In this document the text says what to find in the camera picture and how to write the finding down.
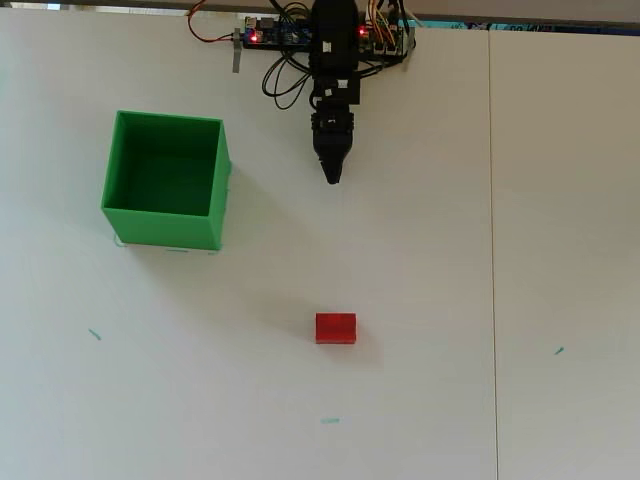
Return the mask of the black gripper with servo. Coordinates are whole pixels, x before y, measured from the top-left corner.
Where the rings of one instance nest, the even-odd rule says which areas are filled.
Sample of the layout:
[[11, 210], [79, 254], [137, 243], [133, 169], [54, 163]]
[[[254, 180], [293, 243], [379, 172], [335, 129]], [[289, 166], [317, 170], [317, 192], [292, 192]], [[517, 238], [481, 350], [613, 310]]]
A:
[[[335, 78], [318, 76], [310, 94], [313, 148], [318, 156], [325, 179], [337, 184], [344, 161], [353, 143], [354, 114], [350, 107], [360, 104], [361, 80], [358, 76]], [[333, 139], [322, 131], [338, 132]]]

